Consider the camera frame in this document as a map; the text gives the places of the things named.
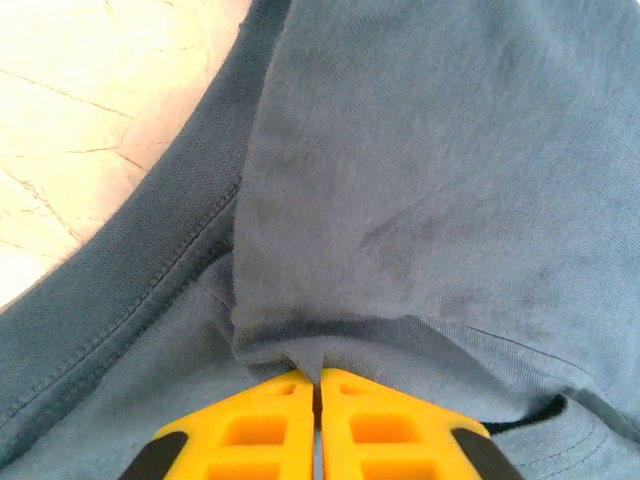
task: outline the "black rubber tip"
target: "black rubber tip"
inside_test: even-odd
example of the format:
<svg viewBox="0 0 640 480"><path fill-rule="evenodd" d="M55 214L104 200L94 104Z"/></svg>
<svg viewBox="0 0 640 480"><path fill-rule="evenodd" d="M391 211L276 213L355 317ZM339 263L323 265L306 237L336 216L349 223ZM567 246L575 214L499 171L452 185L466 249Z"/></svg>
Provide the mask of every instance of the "black rubber tip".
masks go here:
<svg viewBox="0 0 640 480"><path fill-rule="evenodd" d="M464 428L451 433L482 480L524 480L489 438Z"/></svg>
<svg viewBox="0 0 640 480"><path fill-rule="evenodd" d="M172 432L147 443L118 480L162 480L188 438L184 432Z"/></svg>

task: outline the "blue t-shirt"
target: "blue t-shirt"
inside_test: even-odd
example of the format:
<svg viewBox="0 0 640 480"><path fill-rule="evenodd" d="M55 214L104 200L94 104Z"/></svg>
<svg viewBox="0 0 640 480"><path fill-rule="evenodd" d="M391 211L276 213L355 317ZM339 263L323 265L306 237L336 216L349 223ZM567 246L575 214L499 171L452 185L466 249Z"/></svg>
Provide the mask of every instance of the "blue t-shirt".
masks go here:
<svg viewBox="0 0 640 480"><path fill-rule="evenodd" d="M638 478L636 1L256 1L130 200L0 317L0 479L117 478L294 367L493 425L526 479Z"/></svg>

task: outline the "clamp jaw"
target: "clamp jaw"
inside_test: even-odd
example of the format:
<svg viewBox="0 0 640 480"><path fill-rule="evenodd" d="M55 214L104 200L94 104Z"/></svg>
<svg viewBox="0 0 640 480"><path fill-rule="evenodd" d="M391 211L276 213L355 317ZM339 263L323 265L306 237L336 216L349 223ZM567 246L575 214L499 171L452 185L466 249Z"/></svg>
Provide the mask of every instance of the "clamp jaw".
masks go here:
<svg viewBox="0 0 640 480"><path fill-rule="evenodd" d="M324 480L522 480L470 418L337 369L321 392ZM313 405L281 375L167 425L119 480L312 480Z"/></svg>

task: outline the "stitching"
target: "stitching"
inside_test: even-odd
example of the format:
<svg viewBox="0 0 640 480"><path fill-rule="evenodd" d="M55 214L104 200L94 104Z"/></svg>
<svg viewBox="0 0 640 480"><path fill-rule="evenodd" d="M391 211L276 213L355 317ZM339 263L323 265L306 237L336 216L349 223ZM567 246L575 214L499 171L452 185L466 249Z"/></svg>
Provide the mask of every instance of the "stitching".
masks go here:
<svg viewBox="0 0 640 480"><path fill-rule="evenodd" d="M502 341L505 341L505 342L509 342L509 343L514 344L514 345L518 345L519 347L525 348L525 349L527 349L527 350L529 350L531 352L535 352L535 353L537 353L539 355L544 355L545 357L552 358L552 359L557 360L559 362L565 363L566 365L569 365L570 367L573 367L576 370L579 370L580 372L585 374L587 377L589 377L589 379L591 381L593 381L593 383L600 389L600 392L602 393L602 396L604 397L604 399L607 402L609 402L611 405L614 404L614 402L612 402L611 399L607 396L606 390L604 388L602 388L602 386L593 377L593 375L591 375L589 372L587 372L584 368L580 367L579 365L576 365L575 363L572 363L572 362L570 362L570 361L568 361L568 360L566 360L564 358L558 357L556 355L552 355L550 353L543 352L542 350L535 349L535 348L533 348L533 347L531 347L529 345L525 345L525 344L520 343L520 342L518 342L516 340L512 340L511 338L506 338L506 337L502 337L500 335L496 335L495 333L486 332L484 330L480 330L480 329L472 327L470 325L466 325L466 324L459 324L459 325L461 325L461 326L463 326L465 328L468 328L469 330L473 330L474 332L481 333L482 335L487 335L489 337L497 338L499 340L502 340Z"/></svg>
<svg viewBox="0 0 640 480"><path fill-rule="evenodd" d="M572 450L575 450L576 448L578 448L580 445L582 445L583 443L587 442L594 434L594 432L596 431L596 421L595 419L591 420L591 430L589 431L588 435L586 437L584 437L582 440L578 441L577 443L575 443L574 445L570 446L569 448L567 448L566 450L562 450L561 452L558 453L554 453L553 455L549 455L548 457L544 457L544 458L540 458L538 460L534 460L532 462L527 462L527 463L518 463L516 464L517 467L529 467L531 465L536 465L538 463L542 463L544 461L547 460L551 460L553 458L557 458L560 457L562 455L564 455L567 452L570 452Z"/></svg>
<svg viewBox="0 0 640 480"><path fill-rule="evenodd" d="M213 257L216 256L216 254L219 252L218 248L222 249L225 246L225 242L219 242L218 244L216 244L214 246L214 248L212 249L212 251L206 255L196 266L196 268L194 268L192 274L190 275L190 280L193 280L195 278L197 278L198 273L211 261L211 259ZM180 288L178 288L176 290L176 292L174 294L171 295L171 297L169 297L167 299L166 302L166 306L165 308L162 309L160 315L162 315L162 313L166 312L167 310L169 310L169 308L171 308L171 305L173 304L174 300L185 290L186 286L188 284L188 281L185 282L184 284L181 285ZM40 418L38 418L38 420L36 420L35 424L32 426L32 428L38 428L41 425L45 424L46 421L55 416L56 414L56 409L62 405L63 403L67 402L69 399L71 399L72 397L74 397L79 391L81 391L82 389L84 389L84 387L86 387L86 385L91 382L95 377L99 377L101 376L104 372L106 372L110 367L113 366L113 364L116 362L116 360L118 360L118 358L122 355L123 352L127 351L129 348L131 348L131 346L137 341L137 339L140 337L140 335L142 335L146 330L147 327L141 327L138 329L137 332L135 332L133 334L133 336L131 337L131 339L124 345L124 347L122 347L121 349L119 349L118 351L114 352L102 365L100 365L99 367L97 367L96 369L94 369L82 382L80 382L78 385L76 385L75 387L73 387L69 392L65 393L62 398L60 400L58 400L54 405L52 405L51 407L49 407L43 414L42 416L40 416ZM13 447L15 447L18 443L18 438L14 437L8 444L8 447L11 449Z"/></svg>
<svg viewBox="0 0 640 480"><path fill-rule="evenodd" d="M584 462L586 462L589 458L593 457L596 452L598 450L600 450L600 448L604 445L604 442L606 442L607 438L609 438L609 432L606 432L604 434L604 437L602 438L602 440L600 441L600 443L596 446L596 448L594 448L586 457L584 457L582 460L578 460L576 463L573 463L571 465L569 465L566 468L563 468L562 470L558 470L557 472L554 473L550 473L549 475L545 475L544 477L542 477L540 480L545 480L546 478L551 478L551 477L555 477L556 475L560 475L561 473L564 473L568 470L571 470L572 468L577 467L578 465L583 464Z"/></svg>
<svg viewBox="0 0 640 480"><path fill-rule="evenodd" d="M167 273L175 266L184 252L192 245L204 228L229 204L229 200L237 193L240 186L240 176L236 176L231 188L216 202L213 203L211 211L196 225L196 227L185 237L180 246L174 251L171 257L164 263L162 268L149 283L145 291L133 302L127 311L107 326L92 340L83 345L77 352L65 360L51 375L33 384L25 393L17 397L7 408L7 411L0 416L0 429L4 427L22 408L34 401L48 387L55 383L62 376L66 375L75 365L84 360L89 353L102 345L122 324L124 324L140 307L142 302L158 286Z"/></svg>

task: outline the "tiled floor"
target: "tiled floor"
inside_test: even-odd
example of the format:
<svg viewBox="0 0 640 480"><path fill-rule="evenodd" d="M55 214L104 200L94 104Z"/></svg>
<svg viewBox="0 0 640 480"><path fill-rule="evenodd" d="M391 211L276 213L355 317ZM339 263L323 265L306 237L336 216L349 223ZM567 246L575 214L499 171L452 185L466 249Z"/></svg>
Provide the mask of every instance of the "tiled floor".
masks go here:
<svg viewBox="0 0 640 480"><path fill-rule="evenodd" d="M249 0L0 0L0 309L175 137Z"/></svg>

